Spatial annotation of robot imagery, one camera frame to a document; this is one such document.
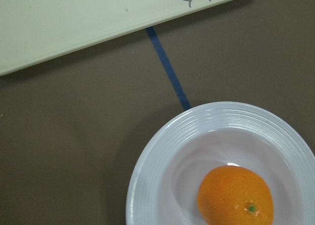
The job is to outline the orange fruit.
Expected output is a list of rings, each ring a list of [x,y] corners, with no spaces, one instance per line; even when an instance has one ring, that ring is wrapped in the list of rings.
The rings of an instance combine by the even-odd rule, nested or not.
[[[239,166],[211,170],[200,184],[197,206],[208,225],[271,225],[274,220],[267,183]]]

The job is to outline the cream bear tray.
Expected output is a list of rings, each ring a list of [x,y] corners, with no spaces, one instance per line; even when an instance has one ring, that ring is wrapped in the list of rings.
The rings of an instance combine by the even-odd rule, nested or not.
[[[232,0],[0,0],[7,75]]]

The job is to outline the white round plate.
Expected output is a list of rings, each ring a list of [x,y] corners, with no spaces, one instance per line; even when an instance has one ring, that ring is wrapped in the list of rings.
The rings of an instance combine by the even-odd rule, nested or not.
[[[239,102],[207,103],[164,125],[141,153],[126,198],[128,225],[202,225],[198,187],[213,168],[242,166],[268,184],[274,224],[315,222],[315,157],[275,114]]]

